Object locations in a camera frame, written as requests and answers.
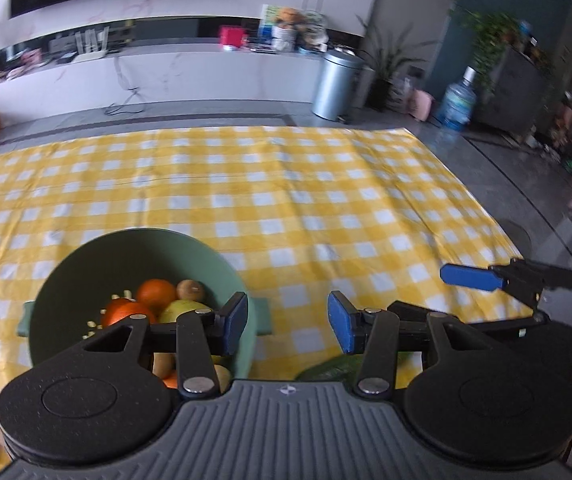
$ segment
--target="blue gripper pad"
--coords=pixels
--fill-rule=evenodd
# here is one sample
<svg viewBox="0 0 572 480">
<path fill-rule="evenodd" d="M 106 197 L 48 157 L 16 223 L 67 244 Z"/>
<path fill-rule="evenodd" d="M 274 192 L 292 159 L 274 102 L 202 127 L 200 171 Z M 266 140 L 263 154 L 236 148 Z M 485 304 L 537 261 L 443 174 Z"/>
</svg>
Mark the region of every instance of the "blue gripper pad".
<svg viewBox="0 0 572 480">
<path fill-rule="evenodd" d="M 157 440 L 115 462 L 56 468 L 16 460 L 0 473 L 26 479 L 572 480 L 572 471 L 560 462 L 467 468 L 415 440 L 392 404 L 359 399 L 340 383 L 237 380 L 224 396 L 183 404 Z"/>
<path fill-rule="evenodd" d="M 335 332 L 337 342 L 344 354 L 355 351 L 355 336 L 352 333 L 351 316 L 334 294 L 328 295 L 328 321 Z"/>
<path fill-rule="evenodd" d="M 503 279 L 490 269 L 446 264 L 439 271 L 441 280 L 448 285 L 467 286 L 492 292 L 503 286 Z"/>
<path fill-rule="evenodd" d="M 248 322 L 248 296 L 244 294 L 242 300 L 232 313 L 226 317 L 224 323 L 224 349 L 226 355 L 232 355 L 237 352 L 246 322 Z"/>
</svg>

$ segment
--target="yellow checkered tablecloth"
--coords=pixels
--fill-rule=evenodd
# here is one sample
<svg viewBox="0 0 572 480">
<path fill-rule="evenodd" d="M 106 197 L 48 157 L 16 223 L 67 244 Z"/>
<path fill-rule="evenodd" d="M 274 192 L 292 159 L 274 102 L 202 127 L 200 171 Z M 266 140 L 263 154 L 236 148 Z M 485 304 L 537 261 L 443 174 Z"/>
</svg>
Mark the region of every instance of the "yellow checkered tablecloth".
<svg viewBox="0 0 572 480">
<path fill-rule="evenodd" d="M 268 298 L 274 333 L 258 339 L 258 378 L 290 379 L 339 353 L 325 308 L 333 289 L 357 307 L 403 300 L 468 321 L 525 314 L 501 292 L 440 282 L 444 262 L 485 267 L 517 252 L 408 131 L 227 127 L 77 139 L 0 155 L 0 389 L 29 366 L 15 336 L 22 303 L 77 246 L 134 226 L 202 240 Z M 399 384 L 418 367 L 408 362 Z"/>
</svg>

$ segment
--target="black plant pot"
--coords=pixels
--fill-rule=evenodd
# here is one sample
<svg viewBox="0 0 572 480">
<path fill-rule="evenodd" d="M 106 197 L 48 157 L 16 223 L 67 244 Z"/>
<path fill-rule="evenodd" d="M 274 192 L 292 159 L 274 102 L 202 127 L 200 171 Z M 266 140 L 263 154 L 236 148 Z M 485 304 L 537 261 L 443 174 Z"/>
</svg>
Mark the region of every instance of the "black plant pot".
<svg viewBox="0 0 572 480">
<path fill-rule="evenodd" d="M 384 108 L 386 108 L 386 102 L 388 101 L 390 85 L 390 81 L 375 79 L 375 82 L 370 87 L 370 92 L 368 92 L 366 106 L 378 112 L 383 112 Z"/>
</svg>

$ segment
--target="gray ribbed surface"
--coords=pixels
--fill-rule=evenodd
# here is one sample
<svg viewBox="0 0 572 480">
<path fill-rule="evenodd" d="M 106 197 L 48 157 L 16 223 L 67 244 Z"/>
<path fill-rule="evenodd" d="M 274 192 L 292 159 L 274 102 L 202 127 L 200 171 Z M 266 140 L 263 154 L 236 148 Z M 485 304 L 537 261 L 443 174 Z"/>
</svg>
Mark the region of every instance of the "gray ribbed surface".
<svg viewBox="0 0 572 480">
<path fill-rule="evenodd" d="M 408 434 L 388 404 L 337 383 L 235 381 L 216 400 L 188 402 L 162 438 L 106 466 L 55 470 L 18 461 L 0 480 L 572 479 L 559 463 L 486 472 L 441 459 Z"/>
</svg>

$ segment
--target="trash can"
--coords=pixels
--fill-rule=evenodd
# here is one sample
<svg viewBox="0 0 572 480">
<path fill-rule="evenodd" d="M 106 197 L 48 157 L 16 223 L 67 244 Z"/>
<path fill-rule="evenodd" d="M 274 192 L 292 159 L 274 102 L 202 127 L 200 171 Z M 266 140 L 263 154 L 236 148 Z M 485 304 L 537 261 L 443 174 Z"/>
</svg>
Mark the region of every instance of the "trash can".
<svg viewBox="0 0 572 480">
<path fill-rule="evenodd" d="M 359 84 L 363 60 L 339 50 L 329 50 L 323 56 L 322 73 L 313 102 L 313 113 L 323 119 L 344 119 L 352 96 Z"/>
</svg>

